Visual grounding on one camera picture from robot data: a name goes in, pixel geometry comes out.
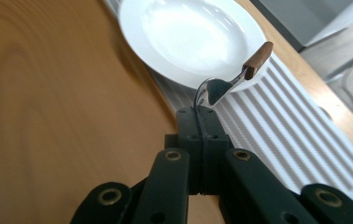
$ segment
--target striped placemat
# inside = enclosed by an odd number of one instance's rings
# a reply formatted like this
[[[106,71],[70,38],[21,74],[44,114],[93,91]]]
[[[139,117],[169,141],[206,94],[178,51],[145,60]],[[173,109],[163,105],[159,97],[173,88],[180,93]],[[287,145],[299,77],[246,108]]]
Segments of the striped placemat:
[[[272,54],[258,84],[215,106],[235,147],[256,153],[290,190],[323,183],[353,190],[353,146]],[[195,90],[151,71],[171,107],[192,105]]]

